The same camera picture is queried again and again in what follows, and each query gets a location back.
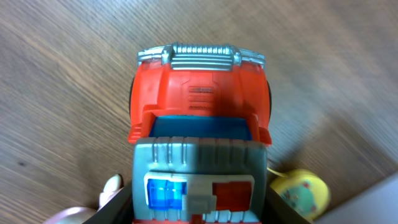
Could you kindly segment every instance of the round yellow object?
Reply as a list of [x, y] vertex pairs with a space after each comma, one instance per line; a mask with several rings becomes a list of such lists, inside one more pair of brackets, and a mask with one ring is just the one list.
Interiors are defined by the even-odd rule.
[[322, 214], [330, 202], [326, 183], [308, 170], [292, 170], [286, 174], [287, 177], [276, 178], [271, 188], [307, 220]]

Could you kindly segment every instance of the wooden floor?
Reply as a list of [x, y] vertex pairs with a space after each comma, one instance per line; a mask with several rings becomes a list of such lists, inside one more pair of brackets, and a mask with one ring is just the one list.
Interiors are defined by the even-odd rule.
[[398, 1], [2, 0], [0, 223], [131, 178], [135, 57], [175, 41], [266, 55], [273, 166], [317, 173], [330, 208], [398, 169]]

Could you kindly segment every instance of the red light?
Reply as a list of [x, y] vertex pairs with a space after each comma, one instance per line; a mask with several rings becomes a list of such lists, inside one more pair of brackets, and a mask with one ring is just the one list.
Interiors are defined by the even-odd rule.
[[217, 196], [216, 210], [247, 211], [250, 208], [251, 183], [213, 183], [213, 195]]

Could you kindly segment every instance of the blue light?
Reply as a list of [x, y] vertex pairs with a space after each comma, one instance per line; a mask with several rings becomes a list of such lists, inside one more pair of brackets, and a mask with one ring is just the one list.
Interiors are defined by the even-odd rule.
[[149, 208], [154, 210], [182, 209], [182, 195], [187, 194], [186, 182], [149, 179]]

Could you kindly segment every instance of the toy vehicle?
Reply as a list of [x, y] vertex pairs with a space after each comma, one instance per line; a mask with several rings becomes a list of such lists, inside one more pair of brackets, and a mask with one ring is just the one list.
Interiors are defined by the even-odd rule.
[[130, 97], [134, 223], [260, 223], [271, 92], [265, 56], [231, 45], [138, 53]]

